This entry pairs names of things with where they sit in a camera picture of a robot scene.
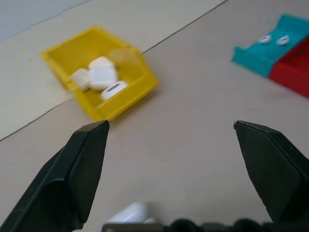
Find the beige surface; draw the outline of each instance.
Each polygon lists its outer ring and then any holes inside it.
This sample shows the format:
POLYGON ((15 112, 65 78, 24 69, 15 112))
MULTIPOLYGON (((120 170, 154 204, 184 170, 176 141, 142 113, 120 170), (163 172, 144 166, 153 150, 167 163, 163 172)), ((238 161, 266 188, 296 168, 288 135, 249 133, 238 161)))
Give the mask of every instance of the beige surface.
POLYGON ((93 25, 143 52, 222 1, 91 0, 0 42, 0 139, 71 98, 39 52, 93 25))
MULTIPOLYGON (((283 12, 307 15, 306 0, 229 0, 144 55, 161 86, 111 125, 103 172, 83 231, 136 200, 165 222, 269 220, 233 130, 235 119, 282 131, 305 155, 308 101, 230 63, 283 12)), ((74 100, 0 142, 0 221, 41 166, 80 125, 74 100)))
POLYGON ((86 1, 88 0, 0 1, 0 41, 86 1))

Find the yellow bin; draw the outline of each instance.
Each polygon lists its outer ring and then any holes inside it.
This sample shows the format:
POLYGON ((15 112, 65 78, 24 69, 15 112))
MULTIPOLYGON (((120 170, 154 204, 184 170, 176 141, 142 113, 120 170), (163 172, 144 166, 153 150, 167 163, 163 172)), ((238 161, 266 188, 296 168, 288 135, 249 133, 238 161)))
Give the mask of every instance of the yellow bin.
POLYGON ((157 87, 158 81, 138 50, 100 27, 88 30, 40 53, 65 89, 70 90, 84 111, 94 120, 113 120, 125 109, 157 87), (106 101, 101 91, 82 92, 70 75, 105 56, 113 61, 120 80, 129 85, 106 101))

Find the white earbud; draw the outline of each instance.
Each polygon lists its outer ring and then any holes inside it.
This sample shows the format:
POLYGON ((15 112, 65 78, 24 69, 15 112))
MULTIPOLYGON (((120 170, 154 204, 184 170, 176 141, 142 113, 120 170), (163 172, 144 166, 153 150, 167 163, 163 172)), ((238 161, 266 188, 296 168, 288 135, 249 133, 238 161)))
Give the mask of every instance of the white earbud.
POLYGON ((260 44, 268 44, 271 41, 271 35, 265 35, 261 39, 258 40, 260 44))
POLYGON ((285 35, 277 40, 276 45, 284 46, 284 45, 287 45, 289 41, 290 41, 290 36, 285 35))

